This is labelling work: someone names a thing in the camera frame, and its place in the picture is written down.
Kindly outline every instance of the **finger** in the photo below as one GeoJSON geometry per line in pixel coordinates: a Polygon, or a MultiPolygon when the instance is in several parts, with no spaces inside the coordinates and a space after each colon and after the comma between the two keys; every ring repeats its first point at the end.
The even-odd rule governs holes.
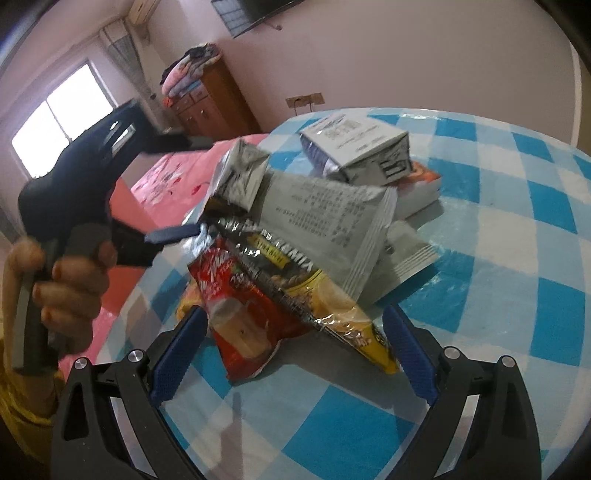
{"type": "Polygon", "coordinates": [[[97,262],[86,257],[64,257],[53,265],[53,280],[78,290],[102,295],[109,288],[109,276],[97,262]]]}
{"type": "Polygon", "coordinates": [[[63,283],[37,282],[33,287],[33,300],[41,307],[53,307],[89,320],[100,312],[99,296],[63,283]]]}
{"type": "Polygon", "coordinates": [[[92,322],[66,310],[44,307],[41,321],[52,332],[61,333],[69,340],[69,352],[86,350],[92,341],[92,322]]]}
{"type": "Polygon", "coordinates": [[[44,262],[45,253],[31,238],[22,238],[12,247],[2,280],[2,311],[7,319],[16,315],[23,274],[41,270],[44,262]]]}
{"type": "Polygon", "coordinates": [[[117,264],[117,250],[113,242],[103,242],[99,247],[97,255],[99,263],[105,268],[109,269],[117,264]]]}

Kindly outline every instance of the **white packet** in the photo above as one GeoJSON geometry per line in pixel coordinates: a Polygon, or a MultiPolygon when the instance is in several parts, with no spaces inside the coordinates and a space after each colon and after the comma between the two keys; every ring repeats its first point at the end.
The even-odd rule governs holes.
{"type": "Polygon", "coordinates": [[[239,138],[216,166],[206,198],[212,194],[249,211],[271,154],[239,138]]]}
{"type": "Polygon", "coordinates": [[[388,229],[384,248],[365,284],[359,303],[375,303],[438,258],[435,249],[407,222],[394,222],[388,229]]]}
{"type": "Polygon", "coordinates": [[[287,239],[357,301],[383,250],[396,200],[391,187],[269,169],[250,217],[287,239]]]}

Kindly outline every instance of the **wooden cabinet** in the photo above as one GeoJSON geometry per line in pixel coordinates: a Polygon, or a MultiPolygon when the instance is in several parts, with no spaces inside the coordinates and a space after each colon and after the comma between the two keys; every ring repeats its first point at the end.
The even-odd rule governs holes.
{"type": "Polygon", "coordinates": [[[189,135],[227,140],[261,133],[223,60],[205,69],[202,83],[172,105],[189,135]]]}

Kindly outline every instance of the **drawer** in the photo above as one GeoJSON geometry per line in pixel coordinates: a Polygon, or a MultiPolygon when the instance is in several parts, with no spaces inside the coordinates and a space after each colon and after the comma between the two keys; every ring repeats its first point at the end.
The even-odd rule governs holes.
{"type": "Polygon", "coordinates": [[[197,122],[202,135],[211,137],[215,141],[235,137],[210,96],[197,102],[189,111],[197,122]]]}
{"type": "Polygon", "coordinates": [[[195,103],[197,103],[199,100],[203,100],[209,94],[207,92],[207,89],[205,88],[205,85],[201,84],[197,88],[194,88],[193,90],[191,90],[189,92],[189,95],[191,95],[191,97],[193,98],[195,103]]]}
{"type": "Polygon", "coordinates": [[[205,135],[202,130],[199,128],[197,112],[194,112],[193,108],[185,110],[184,112],[178,115],[178,119],[183,124],[185,133],[187,135],[191,135],[193,137],[198,137],[199,135],[205,135]]]}
{"type": "Polygon", "coordinates": [[[191,97],[191,95],[187,94],[173,105],[173,112],[174,113],[184,112],[187,108],[189,108],[194,103],[195,102],[193,102],[193,98],[191,97]]]}

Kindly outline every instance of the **blue checkered tablecloth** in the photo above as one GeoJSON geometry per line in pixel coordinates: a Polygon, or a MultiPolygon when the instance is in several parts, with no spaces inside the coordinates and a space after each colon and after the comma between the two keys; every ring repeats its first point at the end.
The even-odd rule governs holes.
{"type": "MultiPolygon", "coordinates": [[[[443,176],[441,201],[413,224],[439,251],[437,273],[382,299],[471,358],[518,362],[538,424],[543,474],[591,417],[591,158],[545,135],[457,113],[362,109],[410,132],[411,155],[443,176]]],[[[325,116],[280,125],[262,144],[271,166],[312,167],[296,134],[325,116]]],[[[174,326],[190,254],[167,248],[117,319],[99,361],[146,348],[174,326]]],[[[440,472],[455,462],[470,398],[440,472]]],[[[162,412],[208,479],[384,479],[426,404],[403,374],[386,376],[318,334],[285,342],[255,380],[231,385],[211,340],[162,412]]],[[[129,432],[124,433],[133,443],[129,432]]],[[[142,465],[138,446],[132,456],[142,465]]]]}

